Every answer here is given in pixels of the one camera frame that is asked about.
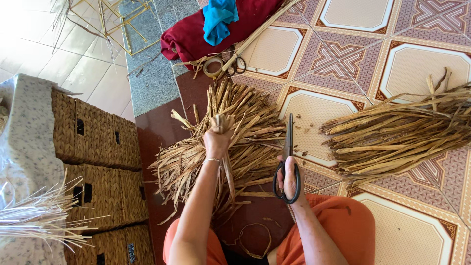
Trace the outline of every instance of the blue cloth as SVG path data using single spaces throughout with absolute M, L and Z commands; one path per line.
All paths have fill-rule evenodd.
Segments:
M 204 15 L 204 40 L 216 46 L 229 36 L 227 25 L 239 20 L 236 0 L 209 0 L 203 7 Z

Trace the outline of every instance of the forearm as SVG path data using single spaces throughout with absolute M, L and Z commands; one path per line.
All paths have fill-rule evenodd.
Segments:
M 170 261 L 172 263 L 179 263 L 176 261 L 181 260 L 181 258 L 186 261 L 192 258 L 192 260 L 200 260 L 203 263 L 206 260 L 206 245 L 218 166 L 217 161 L 204 163 L 196 178 L 195 185 L 181 214 L 170 249 Z
M 348 265 L 347 260 L 324 230 L 307 201 L 302 198 L 302 201 L 292 205 L 292 209 L 301 236 L 306 264 Z

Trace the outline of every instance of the woven basket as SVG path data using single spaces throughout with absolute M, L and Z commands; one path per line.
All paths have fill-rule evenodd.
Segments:
M 114 164 L 113 116 L 80 99 L 75 99 L 75 163 L 97 166 Z
M 113 114 L 114 167 L 139 170 L 141 168 L 138 132 L 136 125 Z
M 54 146 L 56 157 L 73 161 L 75 156 L 75 101 L 54 89 L 51 92 L 54 113 Z
M 64 248 L 69 265 L 152 265 L 154 256 L 147 225 L 92 236 L 91 246 Z
M 69 181 L 83 177 L 81 183 L 67 192 L 79 200 L 78 206 L 70 210 L 68 222 L 92 218 L 89 220 L 90 223 L 85 223 L 85 225 L 98 227 L 98 231 L 109 230 L 124 224 L 120 169 L 85 164 L 64 165 L 64 167 L 68 168 L 67 179 Z M 69 186 L 73 186 L 77 181 L 72 181 Z
M 149 218 L 140 172 L 120 170 L 122 187 L 123 223 L 131 224 Z

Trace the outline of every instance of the white floral cloth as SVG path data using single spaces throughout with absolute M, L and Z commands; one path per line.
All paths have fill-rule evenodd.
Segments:
M 63 163 L 56 158 L 53 142 L 51 89 L 71 94 L 56 83 L 25 74 L 0 84 L 2 105 L 10 111 L 0 136 L 0 185 L 8 182 L 0 209 L 42 187 L 62 183 Z M 64 246 L 38 238 L 0 237 L 0 264 L 65 265 Z

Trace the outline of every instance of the scissor blade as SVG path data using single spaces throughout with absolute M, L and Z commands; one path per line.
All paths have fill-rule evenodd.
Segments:
M 293 155 L 293 113 L 290 113 L 290 118 L 288 124 L 286 125 L 286 137 L 284 139 L 284 147 L 283 147 L 283 161 L 286 161 L 288 156 Z

